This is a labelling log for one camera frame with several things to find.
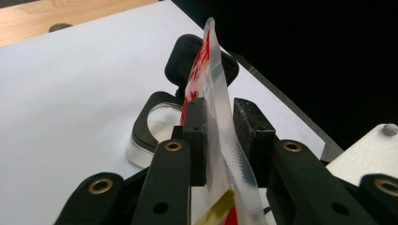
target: brass insert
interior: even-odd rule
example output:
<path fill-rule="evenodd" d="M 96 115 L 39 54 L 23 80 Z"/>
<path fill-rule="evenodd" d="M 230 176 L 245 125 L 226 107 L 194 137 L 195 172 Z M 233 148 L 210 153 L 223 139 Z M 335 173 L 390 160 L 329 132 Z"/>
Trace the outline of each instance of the brass insert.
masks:
<path fill-rule="evenodd" d="M 113 185 L 114 182 L 111 179 L 101 178 L 91 183 L 88 191 L 91 194 L 102 194 L 108 191 Z"/>
<path fill-rule="evenodd" d="M 385 179 L 376 179 L 375 186 L 384 193 L 398 197 L 398 184 Z"/>
<path fill-rule="evenodd" d="M 289 152 L 299 152 L 301 151 L 301 146 L 297 145 L 294 142 L 285 142 L 283 144 L 284 149 L 286 149 Z"/>
<path fill-rule="evenodd" d="M 179 142 L 169 142 L 166 145 L 164 145 L 164 148 L 167 151 L 175 152 L 181 149 L 181 143 Z"/>

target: black plastic part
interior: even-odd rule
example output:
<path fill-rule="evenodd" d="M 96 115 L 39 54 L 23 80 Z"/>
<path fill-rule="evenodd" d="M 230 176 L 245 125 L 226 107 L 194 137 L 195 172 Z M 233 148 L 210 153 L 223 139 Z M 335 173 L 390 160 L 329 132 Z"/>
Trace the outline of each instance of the black plastic part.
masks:
<path fill-rule="evenodd" d="M 398 179 L 385 174 L 364 175 L 357 199 L 379 224 L 398 224 Z"/>
<path fill-rule="evenodd" d="M 252 166 L 257 185 L 265 188 L 270 175 L 275 128 L 253 102 L 234 98 L 234 124 L 240 146 Z"/>
<path fill-rule="evenodd" d="M 139 171 L 135 175 L 125 180 L 125 188 L 123 193 L 125 206 L 123 208 L 123 216 L 121 218 L 120 224 L 130 224 L 148 171 L 149 167 Z"/>
<path fill-rule="evenodd" d="M 124 180 L 118 174 L 88 177 L 71 194 L 55 224 L 120 224 L 123 189 Z"/>
<path fill-rule="evenodd" d="M 159 143 L 131 225 L 191 224 L 191 149 L 179 139 Z"/>
<path fill-rule="evenodd" d="M 167 79 L 178 86 L 176 97 L 183 98 L 184 90 L 190 77 L 193 62 L 198 54 L 203 40 L 198 36 L 187 34 L 178 38 L 175 47 L 167 61 L 164 73 Z M 237 77 L 239 65 L 231 55 L 222 51 L 222 67 L 227 85 Z"/>
<path fill-rule="evenodd" d="M 342 185 L 345 187 L 345 189 L 354 197 L 357 199 L 357 192 L 358 192 L 358 187 L 346 182 L 345 180 L 339 178 L 336 176 L 336 178 L 340 181 L 340 183 L 342 183 Z"/>
<path fill-rule="evenodd" d="M 267 199 L 278 225 L 294 224 L 297 208 L 275 168 L 269 176 Z"/>
<path fill-rule="evenodd" d="M 182 128 L 183 126 L 181 125 L 173 127 L 172 139 L 182 139 Z"/>
<path fill-rule="evenodd" d="M 131 133 L 131 138 L 137 145 L 152 153 L 155 152 L 158 140 L 150 132 L 147 119 L 150 112 L 160 104 L 173 104 L 182 108 L 182 99 L 162 91 L 153 93 L 135 120 Z"/>
<path fill-rule="evenodd" d="M 206 104 L 202 97 L 187 104 L 183 126 L 183 139 L 191 146 L 191 185 L 202 187 L 206 183 Z"/>
<path fill-rule="evenodd" d="M 280 176 L 288 196 L 296 207 L 294 224 L 377 224 L 365 209 L 300 142 L 281 140 L 274 144 L 272 166 Z M 267 197 L 274 208 L 283 205 L 274 202 L 272 194 L 283 188 L 270 180 Z M 277 224 L 284 224 L 286 215 L 274 213 Z"/>

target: plastic bag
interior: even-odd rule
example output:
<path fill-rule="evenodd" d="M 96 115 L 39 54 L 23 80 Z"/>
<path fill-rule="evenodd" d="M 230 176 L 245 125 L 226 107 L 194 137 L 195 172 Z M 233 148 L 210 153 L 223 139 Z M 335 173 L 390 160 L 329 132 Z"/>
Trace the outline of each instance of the plastic bag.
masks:
<path fill-rule="evenodd" d="M 260 193 L 243 150 L 237 140 L 222 68 L 221 48 L 215 21 L 208 18 L 202 48 L 193 63 L 185 90 L 185 106 L 203 97 L 207 105 L 207 184 L 193 193 L 201 196 L 193 205 L 192 222 L 199 224 L 266 224 Z"/>

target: screw hole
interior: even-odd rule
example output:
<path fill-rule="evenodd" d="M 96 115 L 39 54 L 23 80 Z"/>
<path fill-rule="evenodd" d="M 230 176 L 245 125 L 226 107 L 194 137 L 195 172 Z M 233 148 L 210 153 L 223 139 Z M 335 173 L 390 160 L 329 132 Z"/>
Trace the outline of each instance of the screw hole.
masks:
<path fill-rule="evenodd" d="M 111 179 L 102 178 L 91 183 L 90 187 L 88 188 L 88 191 L 91 194 L 102 194 L 108 191 L 113 184 L 114 182 Z"/>
<path fill-rule="evenodd" d="M 376 179 L 375 185 L 384 193 L 398 197 L 398 184 L 386 179 Z"/>
<path fill-rule="evenodd" d="M 165 148 L 167 151 L 172 151 L 172 152 L 174 152 L 174 151 L 178 151 L 179 149 L 181 149 L 181 144 L 180 144 L 179 142 L 169 142 L 169 143 L 167 143 L 167 144 L 164 146 L 164 148 Z"/>
<path fill-rule="evenodd" d="M 348 215 L 349 214 L 348 209 L 345 206 L 343 206 L 342 204 L 340 204 L 340 203 L 336 203 L 336 202 L 333 203 L 331 205 L 331 208 L 334 210 L 334 212 L 336 212 L 338 214 L 341 214 L 341 215 Z"/>
<path fill-rule="evenodd" d="M 299 152 L 301 151 L 301 147 L 293 142 L 286 142 L 283 144 L 284 149 L 289 152 Z"/>
<path fill-rule="evenodd" d="M 159 202 L 153 206 L 153 212 L 156 214 L 164 214 L 169 209 L 169 205 L 166 202 Z"/>
<path fill-rule="evenodd" d="M 58 31 L 58 30 L 62 30 L 62 29 L 65 29 L 65 28 L 68 28 L 71 26 L 73 26 L 73 25 L 68 24 L 68 23 L 57 23 L 57 24 L 50 26 L 49 33 L 52 33 L 54 31 Z"/>

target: metal screw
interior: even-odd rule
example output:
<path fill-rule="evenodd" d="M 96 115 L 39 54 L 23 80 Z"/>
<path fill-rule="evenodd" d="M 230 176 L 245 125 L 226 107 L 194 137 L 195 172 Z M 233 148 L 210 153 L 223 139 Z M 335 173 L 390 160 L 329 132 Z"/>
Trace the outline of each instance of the metal screw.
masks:
<path fill-rule="evenodd" d="M 398 126 L 394 124 L 386 124 L 381 130 L 386 136 L 394 136 L 398 133 Z"/>

